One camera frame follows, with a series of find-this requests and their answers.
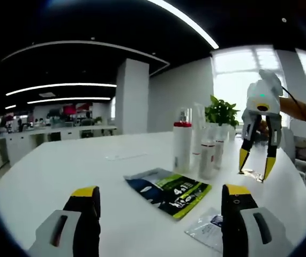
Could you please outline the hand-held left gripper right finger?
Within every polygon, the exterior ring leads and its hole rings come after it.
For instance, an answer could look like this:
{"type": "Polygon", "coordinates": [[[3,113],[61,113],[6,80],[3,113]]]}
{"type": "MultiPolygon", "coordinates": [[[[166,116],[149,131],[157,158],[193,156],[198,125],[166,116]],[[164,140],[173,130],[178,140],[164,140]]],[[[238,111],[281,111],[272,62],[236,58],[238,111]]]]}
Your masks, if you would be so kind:
{"type": "Polygon", "coordinates": [[[258,207],[244,186],[222,187],[223,256],[288,256],[293,245],[283,223],[265,207],[258,207]]]}

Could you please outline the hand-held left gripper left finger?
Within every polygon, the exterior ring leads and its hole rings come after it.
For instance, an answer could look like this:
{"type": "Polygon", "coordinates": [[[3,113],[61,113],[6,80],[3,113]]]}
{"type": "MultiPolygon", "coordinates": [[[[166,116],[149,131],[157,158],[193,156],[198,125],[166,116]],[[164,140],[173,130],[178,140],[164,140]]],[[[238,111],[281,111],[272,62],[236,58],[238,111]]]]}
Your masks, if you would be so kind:
{"type": "Polygon", "coordinates": [[[100,191],[79,188],[36,229],[29,256],[99,256],[100,191]]]}

